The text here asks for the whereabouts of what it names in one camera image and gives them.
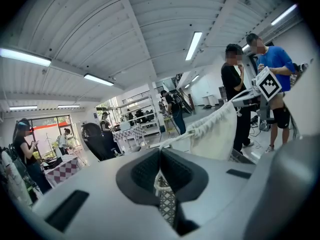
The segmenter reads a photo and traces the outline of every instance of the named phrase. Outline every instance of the sneaker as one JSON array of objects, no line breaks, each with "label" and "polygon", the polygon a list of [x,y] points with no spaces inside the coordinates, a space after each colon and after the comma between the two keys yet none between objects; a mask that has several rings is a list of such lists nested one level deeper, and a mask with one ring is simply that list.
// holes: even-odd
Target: sneaker
[{"label": "sneaker", "polygon": [[266,149],[266,151],[264,153],[269,153],[275,150],[275,146],[268,146],[268,148]]},{"label": "sneaker", "polygon": [[251,147],[251,146],[253,146],[255,144],[255,142],[252,140],[252,139],[250,139],[250,143],[248,144],[248,145],[242,145],[244,148],[246,148],[246,147]]}]

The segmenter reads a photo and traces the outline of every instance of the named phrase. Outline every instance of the man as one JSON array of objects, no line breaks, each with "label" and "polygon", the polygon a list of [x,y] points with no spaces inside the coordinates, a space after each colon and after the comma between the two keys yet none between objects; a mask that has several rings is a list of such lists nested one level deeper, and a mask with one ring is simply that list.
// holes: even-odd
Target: man
[{"label": "man", "polygon": [[162,90],[160,94],[161,97],[165,98],[166,103],[168,104],[167,112],[168,114],[172,113],[173,120],[180,130],[180,135],[184,134],[186,132],[186,124],[182,116],[181,105],[178,103],[178,101],[172,93]]},{"label": "man", "polygon": [[[237,44],[229,44],[225,49],[225,63],[221,68],[221,78],[228,101],[246,90],[244,84],[245,68],[242,65],[242,55],[242,48]],[[234,65],[238,66],[240,75],[236,71]],[[237,116],[236,119],[236,132],[233,148],[242,154],[242,147],[252,146],[254,142],[249,139],[251,127],[250,108],[243,107],[241,108],[240,113],[241,116]]]},{"label": "man", "polygon": [[284,49],[278,46],[265,46],[263,40],[254,33],[246,37],[246,42],[252,52],[261,54],[256,62],[258,71],[269,67],[270,71],[282,86],[281,91],[269,101],[270,109],[273,111],[274,123],[271,125],[270,145],[266,153],[275,149],[275,140],[278,135],[278,127],[282,130],[282,144],[287,143],[289,138],[290,113],[285,107],[283,97],[285,92],[290,91],[290,75],[295,73],[292,60]]},{"label": "man", "polygon": [[114,148],[118,154],[122,154],[118,144],[114,141],[114,135],[109,128],[110,124],[107,121],[108,115],[109,114],[107,112],[102,113],[102,119],[100,121],[102,136],[107,141],[107,146],[110,147],[110,149]]}]

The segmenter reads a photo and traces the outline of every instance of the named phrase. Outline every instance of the woman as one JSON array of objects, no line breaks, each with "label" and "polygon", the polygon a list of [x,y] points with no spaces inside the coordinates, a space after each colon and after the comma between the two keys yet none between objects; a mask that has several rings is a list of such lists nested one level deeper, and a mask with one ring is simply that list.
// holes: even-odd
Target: woman
[{"label": "woman", "polygon": [[62,155],[69,155],[67,151],[68,147],[68,135],[70,134],[70,130],[68,128],[64,128],[64,133],[58,138],[59,139],[59,149]]},{"label": "woman", "polygon": [[39,186],[41,192],[44,194],[52,187],[42,172],[37,159],[33,155],[38,141],[33,141],[31,145],[29,145],[25,140],[25,137],[29,134],[29,121],[28,119],[23,118],[15,126],[13,146],[21,161],[24,163],[30,178]]}]

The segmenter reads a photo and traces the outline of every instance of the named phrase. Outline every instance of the laboratory room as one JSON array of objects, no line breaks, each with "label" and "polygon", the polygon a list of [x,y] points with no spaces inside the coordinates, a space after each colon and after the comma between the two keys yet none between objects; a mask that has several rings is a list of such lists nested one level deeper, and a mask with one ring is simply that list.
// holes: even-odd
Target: laboratory room
[{"label": "laboratory room", "polygon": [[1,0],[3,228],[314,238],[314,1]]}]

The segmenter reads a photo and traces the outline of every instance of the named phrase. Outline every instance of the black slot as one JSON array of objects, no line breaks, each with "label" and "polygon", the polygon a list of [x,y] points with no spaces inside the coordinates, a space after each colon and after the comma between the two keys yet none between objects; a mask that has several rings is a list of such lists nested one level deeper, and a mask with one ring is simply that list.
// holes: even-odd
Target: black slot
[{"label": "black slot", "polygon": [[245,171],[240,171],[240,170],[235,170],[235,169],[227,170],[226,173],[240,177],[240,178],[244,178],[244,179],[250,179],[250,177],[251,177],[251,173],[245,172]]},{"label": "black slot", "polygon": [[52,227],[63,232],[88,196],[89,193],[87,192],[81,190],[74,191],[45,221]]}]

